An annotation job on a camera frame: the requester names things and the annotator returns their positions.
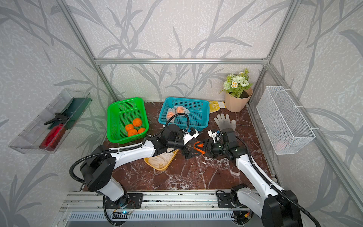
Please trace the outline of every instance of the wire mesh basket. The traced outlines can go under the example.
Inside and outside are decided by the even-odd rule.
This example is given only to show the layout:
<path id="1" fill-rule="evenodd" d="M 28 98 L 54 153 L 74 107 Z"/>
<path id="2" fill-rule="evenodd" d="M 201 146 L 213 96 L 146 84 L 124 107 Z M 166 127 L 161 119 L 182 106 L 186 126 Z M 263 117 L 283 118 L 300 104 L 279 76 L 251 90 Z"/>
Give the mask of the wire mesh basket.
<path id="1" fill-rule="evenodd" d="M 267 86 L 256 108 L 276 154 L 295 154 L 315 138 L 283 87 Z"/>

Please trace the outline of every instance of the metal frame bar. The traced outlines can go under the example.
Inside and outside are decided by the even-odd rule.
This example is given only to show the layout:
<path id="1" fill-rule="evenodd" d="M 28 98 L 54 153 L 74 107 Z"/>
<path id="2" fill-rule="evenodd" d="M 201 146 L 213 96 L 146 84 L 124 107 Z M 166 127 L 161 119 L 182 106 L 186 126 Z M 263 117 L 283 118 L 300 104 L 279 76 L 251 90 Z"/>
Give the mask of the metal frame bar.
<path id="1" fill-rule="evenodd" d="M 284 18 L 284 21 L 282 22 L 282 25 L 280 27 L 280 30 L 277 33 L 276 39 L 271 47 L 270 53 L 268 55 L 268 62 L 271 62 L 273 56 L 275 55 L 278 47 L 280 46 L 282 39 L 286 35 L 286 31 L 289 28 L 293 18 L 295 17 L 295 14 L 297 12 L 297 9 L 299 8 L 299 5 L 302 0 L 292 0 L 289 6 L 289 9 L 287 10 L 286 16 Z"/>
<path id="2" fill-rule="evenodd" d="M 128 193 L 143 193 L 143 201 L 139 212 L 143 211 L 233 211 L 249 210 L 249 208 L 219 208 L 217 190 L 180 190 L 165 191 L 129 191 Z M 52 226 L 66 226 L 72 212 L 100 212 L 103 196 L 95 192 L 69 192 L 66 196 Z"/>
<path id="3" fill-rule="evenodd" d="M 255 84 L 255 86 L 253 88 L 254 90 L 257 90 L 260 87 L 262 81 L 264 81 L 266 71 L 267 71 L 267 69 L 266 69 L 266 64 L 265 64 L 264 67 L 262 68 L 262 71 L 261 71 L 260 75 L 258 76 L 257 82 L 256 82 L 256 84 Z M 255 99 L 255 96 L 256 96 L 255 93 L 253 93 L 252 97 L 250 98 L 248 103 L 252 103 L 253 100 Z"/>
<path id="4" fill-rule="evenodd" d="M 267 63 L 266 69 L 271 74 L 275 82 L 282 86 L 285 89 L 290 89 L 285 80 L 281 77 L 280 73 L 277 71 L 275 66 L 271 63 Z M 302 103 L 298 100 L 295 94 L 291 90 L 286 91 L 290 98 L 293 100 L 295 105 L 302 106 Z M 300 108 L 300 112 L 307 121 L 307 123 L 313 127 L 318 128 L 318 125 L 314 122 L 314 120 L 310 117 L 309 113 L 305 110 L 305 108 Z M 358 181 L 354 178 L 350 170 L 343 163 L 343 161 L 339 158 L 336 151 L 330 145 L 327 138 L 324 136 L 321 130 L 315 131 L 316 138 L 314 139 L 315 144 L 319 148 L 320 152 L 324 156 L 326 162 L 333 169 L 337 178 L 340 180 L 344 189 L 347 191 L 348 195 L 352 198 L 353 202 L 358 207 L 359 211 L 363 215 L 363 189 L 359 185 Z"/>
<path id="5" fill-rule="evenodd" d="M 78 27 L 78 24 L 76 23 L 76 20 L 74 19 L 68 5 L 66 4 L 65 0 L 56 0 L 56 3 L 63 14 L 64 18 L 68 22 L 68 25 L 70 26 L 71 30 L 73 31 L 74 35 L 77 37 L 80 45 L 82 46 L 83 50 L 85 51 L 90 63 L 92 64 L 93 68 L 97 72 L 98 76 L 100 77 L 101 81 L 105 85 L 107 91 L 111 94 L 112 98 L 115 101 L 118 101 L 118 98 L 113 91 L 110 82 L 104 75 L 103 71 L 99 68 L 99 66 L 94 62 L 94 57 L 91 51 L 91 48 L 86 42 L 86 39 L 84 38 L 80 28 Z"/>
<path id="6" fill-rule="evenodd" d="M 262 152 L 265 156 L 265 159 L 266 159 L 266 162 L 268 164 L 268 167 L 269 167 L 269 170 L 270 170 L 270 173 L 271 174 L 274 174 L 274 175 L 277 175 L 276 171 L 275 171 L 275 167 L 274 167 L 274 164 L 272 162 L 272 159 L 271 159 L 271 156 L 270 156 L 270 153 L 268 152 L 268 149 L 264 143 L 264 140 L 262 138 L 262 135 L 260 133 L 260 129 L 258 128 L 258 125 L 257 125 L 257 121 L 256 121 L 256 117 L 255 117 L 255 114 L 252 110 L 252 107 L 251 105 L 249 105 L 248 103 L 246 104 L 246 108 L 247 108 L 247 111 L 248 111 L 248 114 L 250 115 L 251 117 L 251 120 L 252 120 L 252 124 L 253 124 L 253 127 L 254 127 L 254 130 L 256 132 L 256 135 L 257 135 L 257 138 L 258 138 L 258 141 L 260 142 L 260 146 L 261 146 L 261 149 L 262 149 Z"/>
<path id="7" fill-rule="evenodd" d="M 264 65 L 264 58 L 96 58 L 97 65 L 146 65 L 146 64 L 220 64 Z"/>

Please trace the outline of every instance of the black cable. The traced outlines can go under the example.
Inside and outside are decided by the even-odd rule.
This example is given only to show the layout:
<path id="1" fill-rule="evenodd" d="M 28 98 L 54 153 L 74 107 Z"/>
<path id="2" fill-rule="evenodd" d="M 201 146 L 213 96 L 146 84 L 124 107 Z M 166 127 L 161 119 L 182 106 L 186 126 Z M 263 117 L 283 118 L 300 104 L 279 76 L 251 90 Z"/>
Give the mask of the black cable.
<path id="1" fill-rule="evenodd" d="M 186 130 L 188 130 L 189 129 L 190 120 L 189 120 L 189 116 L 186 113 L 177 113 L 177 114 L 174 114 L 171 118 L 169 118 L 168 121 L 166 121 L 165 126 L 167 126 L 173 118 L 175 118 L 176 116 L 179 116 L 179 115 L 184 115 L 184 116 L 187 117 L 187 129 Z M 150 135 L 149 137 L 147 137 L 147 136 L 144 137 L 144 139 L 142 140 L 142 145 L 145 144 L 145 142 L 146 142 L 146 140 L 148 138 L 155 137 L 155 136 L 161 134 L 163 131 L 164 131 L 164 129 L 162 129 L 160 132 L 156 133 L 155 135 Z"/>
<path id="2" fill-rule="evenodd" d="M 234 216 L 234 215 L 233 216 L 231 215 L 231 217 L 233 217 L 235 219 L 233 221 L 233 223 L 235 223 L 236 225 L 239 225 L 240 226 L 240 225 L 244 225 L 247 222 L 249 222 L 252 219 L 253 215 L 254 215 L 254 212 L 250 209 L 249 215 L 247 217 L 238 218 L 237 216 Z M 242 222 L 242 224 L 238 224 L 238 220 L 244 220 L 244 219 L 246 219 L 245 222 Z"/>
<path id="3" fill-rule="evenodd" d="M 69 168 L 69 175 L 70 177 L 72 177 L 74 180 L 78 181 L 78 182 L 81 182 L 82 184 L 85 184 L 85 180 L 77 177 L 75 174 L 74 174 L 74 168 L 80 164 L 81 162 L 89 159 L 89 158 L 92 158 L 92 157 L 96 157 L 96 156 L 99 156 L 99 155 L 105 155 L 105 154 L 111 154 L 111 153 L 118 153 L 118 152 L 122 152 L 122 151 L 128 151 L 128 150 L 133 150 L 135 148 L 139 148 L 141 147 L 142 145 L 141 144 L 138 144 L 134 147 L 126 147 L 126 148 L 121 148 L 120 150 L 108 150 L 108 151 L 104 151 L 104 152 L 101 152 L 101 153 L 97 153 L 97 154 L 90 154 L 90 155 L 87 155 L 79 160 L 77 160 L 75 163 L 73 163 L 71 165 L 71 167 Z"/>
<path id="4" fill-rule="evenodd" d="M 110 217 L 109 217 L 109 215 L 107 214 L 107 211 L 106 211 L 106 202 L 105 202 L 105 200 L 106 200 L 106 196 L 104 195 L 103 196 L 103 212 L 105 213 L 105 217 L 106 217 L 106 219 L 107 219 L 107 221 L 111 224 L 111 225 L 113 225 L 113 226 L 121 226 L 121 225 L 116 225 L 116 223 L 115 222 L 113 222 L 111 219 L 110 219 Z"/>
<path id="5" fill-rule="evenodd" d="M 165 126 L 167 126 L 167 125 L 169 124 L 169 122 L 170 122 L 173 118 L 175 118 L 176 116 L 179 116 L 179 115 L 184 115 L 184 116 L 186 116 L 186 117 L 187 117 L 187 128 L 186 128 L 186 130 L 188 130 L 188 129 L 189 129 L 189 123 L 190 123 L 190 120 L 189 120 L 189 116 L 188 116 L 186 113 L 177 113 L 177 114 L 174 114 L 171 118 L 169 118 L 169 120 L 167 120 L 167 121 L 166 121 Z"/>
<path id="6" fill-rule="evenodd" d="M 164 131 L 164 129 L 162 129 L 160 132 L 156 133 L 155 135 L 150 135 L 149 137 L 145 136 L 144 139 L 142 140 L 142 145 L 145 144 L 145 142 L 148 138 L 155 137 L 155 136 L 159 135 L 160 133 L 162 133 L 163 131 Z"/>
<path id="7" fill-rule="evenodd" d="M 169 152 L 165 152 L 165 153 L 167 153 L 167 154 L 169 154 L 169 153 L 172 153 L 172 152 L 174 152 L 174 151 L 176 151 L 177 149 L 174 149 L 174 150 L 171 150 L 171 151 L 169 151 Z"/>
<path id="8" fill-rule="evenodd" d="M 225 193 L 225 192 L 224 192 L 224 191 L 222 191 L 222 190 L 217 190 L 217 191 L 216 191 L 216 195 L 217 195 L 217 193 L 218 193 L 219 191 L 220 191 L 220 192 L 223 192 L 223 193 Z"/>
<path id="9" fill-rule="evenodd" d="M 271 182 L 261 173 L 261 171 L 257 168 L 255 162 L 252 159 L 251 156 L 251 152 L 246 144 L 245 141 L 243 141 L 241 138 L 237 137 L 237 139 L 239 139 L 246 147 L 247 149 L 247 154 L 248 154 L 248 158 L 254 168 L 254 170 L 260 175 L 260 177 L 262 177 L 262 179 L 268 183 L 270 185 L 270 187 L 277 192 L 277 194 L 279 194 L 280 196 L 282 196 L 284 199 L 286 199 L 287 201 L 289 201 L 290 203 L 294 204 L 297 208 L 299 208 L 299 210 L 301 210 L 301 212 L 303 212 L 308 218 L 310 218 L 316 227 L 320 227 L 320 223 L 318 222 L 318 220 L 311 214 L 309 213 L 305 208 L 303 208 L 302 206 L 300 206 L 298 203 L 296 203 L 295 201 L 291 200 L 285 193 L 283 193 L 282 191 L 280 191 L 278 188 L 276 188 L 273 184 L 271 184 Z"/>

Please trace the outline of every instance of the marble tabletop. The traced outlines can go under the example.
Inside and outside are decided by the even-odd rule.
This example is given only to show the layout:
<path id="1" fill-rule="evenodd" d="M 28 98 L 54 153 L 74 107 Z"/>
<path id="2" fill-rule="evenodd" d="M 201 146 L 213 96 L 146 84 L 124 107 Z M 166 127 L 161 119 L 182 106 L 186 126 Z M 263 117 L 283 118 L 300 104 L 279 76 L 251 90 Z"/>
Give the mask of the marble tabletop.
<path id="1" fill-rule="evenodd" d="M 159 132 L 163 126 L 158 122 L 159 113 L 163 102 L 145 103 L 150 129 L 148 134 Z M 227 109 L 220 109 L 211 113 L 209 125 L 198 136 L 198 140 L 208 137 L 207 131 L 218 129 L 214 117 L 219 113 L 229 114 L 230 119 L 236 119 L 236 135 L 246 141 L 251 155 L 256 163 L 270 176 L 266 159 L 262 153 L 251 118 L 246 108 L 238 113 Z M 104 145 L 107 147 L 127 146 L 141 142 L 142 139 L 126 143 L 111 143 L 107 139 Z M 139 159 L 113 171 L 112 175 L 126 190 L 187 190 L 187 189 L 229 189 L 239 184 L 246 184 L 253 188 L 247 177 L 237 169 L 235 164 L 225 157 L 217 160 L 204 155 L 191 159 L 185 159 L 178 152 L 174 160 L 164 172 L 159 172 Z"/>

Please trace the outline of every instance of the work glove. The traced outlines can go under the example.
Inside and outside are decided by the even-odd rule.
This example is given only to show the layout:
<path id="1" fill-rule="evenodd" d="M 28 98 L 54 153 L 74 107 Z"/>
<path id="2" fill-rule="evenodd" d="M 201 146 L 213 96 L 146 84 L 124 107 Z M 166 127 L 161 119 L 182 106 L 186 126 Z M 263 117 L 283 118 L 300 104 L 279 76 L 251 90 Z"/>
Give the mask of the work glove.
<path id="1" fill-rule="evenodd" d="M 223 129 L 233 129 L 233 131 L 236 129 L 236 120 L 230 121 L 229 115 L 226 114 L 224 117 L 224 114 L 218 114 L 217 117 L 214 118 L 216 121 L 219 130 Z"/>

